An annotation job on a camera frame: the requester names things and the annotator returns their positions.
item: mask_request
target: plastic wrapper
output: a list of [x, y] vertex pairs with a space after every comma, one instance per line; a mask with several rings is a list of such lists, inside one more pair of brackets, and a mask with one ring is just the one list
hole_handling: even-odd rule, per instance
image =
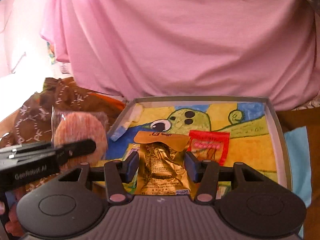
[[196, 185], [183, 167], [188, 136], [139, 131], [134, 141], [140, 143], [135, 194], [194, 197]]
[[55, 147], [84, 139], [92, 139], [96, 150], [89, 155], [70, 159], [61, 170], [70, 169], [81, 162], [95, 165], [105, 159], [108, 148], [108, 117], [103, 112], [52, 111], [52, 142]]
[[224, 165], [228, 155], [230, 133], [191, 130], [189, 136], [188, 151], [198, 160], [211, 160]]

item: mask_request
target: brown patterned fabric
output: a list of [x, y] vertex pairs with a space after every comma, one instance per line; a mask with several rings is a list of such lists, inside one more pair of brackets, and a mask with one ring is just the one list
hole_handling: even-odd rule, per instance
[[94, 91], [77, 87], [73, 78], [47, 78], [42, 93], [32, 95], [20, 108], [9, 135], [0, 141], [0, 148], [35, 141], [51, 141], [51, 114], [60, 110], [105, 112], [110, 127], [124, 105], [114, 99], [99, 97]]
[[314, 99], [311, 101], [303, 104], [302, 106], [298, 106], [294, 110], [303, 110], [303, 109], [311, 109], [315, 107], [320, 107], [320, 94], [317, 95]]

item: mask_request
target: green cartoon character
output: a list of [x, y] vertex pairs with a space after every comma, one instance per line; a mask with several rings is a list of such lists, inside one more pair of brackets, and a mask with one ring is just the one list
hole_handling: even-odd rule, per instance
[[156, 120], [148, 126], [155, 131], [188, 135], [190, 130], [211, 131], [209, 116], [201, 111], [182, 108], [167, 119]]
[[[230, 138], [268, 134], [264, 116], [255, 120], [241, 122], [243, 118], [244, 113], [242, 111], [231, 111], [228, 117], [231, 125], [218, 131], [230, 132]], [[190, 130], [211, 131], [211, 122], [208, 114], [204, 112], [182, 108], [174, 111], [167, 119], [156, 120], [144, 127], [151, 128], [157, 132], [189, 135]]]

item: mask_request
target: orange fabric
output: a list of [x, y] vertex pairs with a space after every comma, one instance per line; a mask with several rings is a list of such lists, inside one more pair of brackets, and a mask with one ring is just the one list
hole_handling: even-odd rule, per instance
[[119, 100], [116, 100], [114, 98], [110, 98], [108, 96], [104, 96], [101, 94], [93, 93], [96, 97], [102, 98], [106, 102], [112, 104], [113, 106], [117, 107], [120, 111], [122, 111], [125, 108], [124, 103], [120, 102]]

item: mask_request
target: finger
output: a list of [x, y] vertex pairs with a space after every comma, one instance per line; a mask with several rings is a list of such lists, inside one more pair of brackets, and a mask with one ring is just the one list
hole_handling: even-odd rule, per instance
[[0, 201], [0, 215], [5, 213], [5, 205], [3, 202]]
[[11, 222], [17, 222], [17, 204], [13, 204], [9, 211], [9, 219]]
[[20, 187], [14, 190], [16, 199], [19, 201], [26, 194], [26, 187]]
[[5, 230], [13, 236], [23, 236], [24, 232], [19, 222], [11, 222], [5, 224]]

